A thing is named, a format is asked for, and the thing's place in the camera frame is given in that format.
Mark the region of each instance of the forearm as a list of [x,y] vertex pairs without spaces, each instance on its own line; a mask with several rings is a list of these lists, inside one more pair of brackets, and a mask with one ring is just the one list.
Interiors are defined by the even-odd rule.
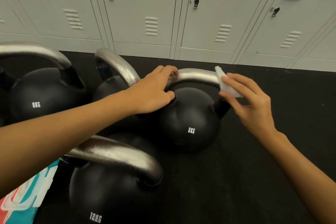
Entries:
[[336,183],[278,133],[260,140],[274,157],[302,201],[320,223],[336,223]]
[[129,94],[122,91],[85,106],[0,128],[0,198],[133,112]]

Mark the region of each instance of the person's left arm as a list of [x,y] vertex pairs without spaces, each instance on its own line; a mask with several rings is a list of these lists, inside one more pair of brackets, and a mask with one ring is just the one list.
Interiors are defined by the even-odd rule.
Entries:
[[94,103],[0,128],[0,198],[103,128],[168,104],[175,95],[164,89],[176,71],[159,66],[129,89]]

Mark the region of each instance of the finger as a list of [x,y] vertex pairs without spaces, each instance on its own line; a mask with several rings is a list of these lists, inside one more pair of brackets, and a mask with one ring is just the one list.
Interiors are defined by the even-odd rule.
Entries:
[[219,95],[225,99],[226,102],[228,102],[236,114],[241,115],[243,112],[243,106],[237,101],[237,99],[229,92],[227,91],[220,91]]
[[250,103],[254,103],[257,99],[257,95],[247,88],[245,85],[241,84],[240,82],[235,81],[234,79],[222,76],[222,81],[227,85],[231,86],[235,89],[238,93],[243,95]]
[[255,94],[257,95],[261,95],[261,94],[264,94],[264,92],[261,90],[261,88],[258,86],[258,84],[248,78],[248,77],[245,77],[241,74],[232,74],[232,73],[228,73],[227,74],[229,78],[237,81],[237,82],[240,82],[242,85],[245,85],[247,88],[249,88],[250,90],[252,90]]
[[153,70],[152,73],[155,73],[155,74],[161,73],[161,71],[162,71],[164,68],[165,68],[164,66],[159,65],[157,68],[155,68],[155,69]]
[[170,97],[170,101],[173,100],[173,99],[175,98],[175,93],[174,93],[174,91],[169,90],[169,91],[167,91],[167,94],[168,94],[169,97]]
[[166,66],[161,73],[164,74],[166,77],[170,76],[171,73],[175,73],[177,68],[174,66]]

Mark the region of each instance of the kettlebell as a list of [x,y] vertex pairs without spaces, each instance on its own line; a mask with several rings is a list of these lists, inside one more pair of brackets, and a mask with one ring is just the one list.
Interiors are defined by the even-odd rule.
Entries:
[[[185,68],[170,78],[166,90],[180,82],[201,82],[219,87],[215,72]],[[230,104],[222,99],[215,102],[196,88],[183,87],[174,92],[175,98],[156,112],[159,131],[175,149],[186,152],[204,150],[218,137],[221,119],[230,109]]]
[[[113,162],[88,162],[75,168],[69,187],[72,208],[83,219],[98,223],[130,223],[150,218],[160,200],[159,184],[163,177],[162,168],[153,157],[154,147],[130,133],[109,136],[113,140],[95,137],[101,141],[99,154]],[[106,144],[113,146],[104,149]]]
[[[139,75],[134,68],[122,57],[109,49],[101,48],[95,53],[95,61],[103,83],[95,90],[92,102],[115,94],[137,83]],[[137,115],[126,117],[103,130],[103,134],[130,132],[142,134],[145,128],[144,120]]]
[[61,52],[36,43],[0,43],[0,57],[23,55],[47,58],[57,68],[38,69],[20,79],[0,69],[0,87],[9,92],[10,123],[90,103],[84,82]]

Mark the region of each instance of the person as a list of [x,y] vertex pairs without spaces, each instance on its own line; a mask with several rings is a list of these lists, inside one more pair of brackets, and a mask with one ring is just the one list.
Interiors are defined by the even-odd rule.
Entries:
[[[127,116],[153,112],[174,99],[164,92],[173,66],[159,66],[127,90],[71,110],[0,128],[0,198],[103,128]],[[252,79],[228,73],[222,81],[250,103],[220,91],[242,124],[268,150],[321,223],[336,223],[336,183],[276,130],[271,99]]]

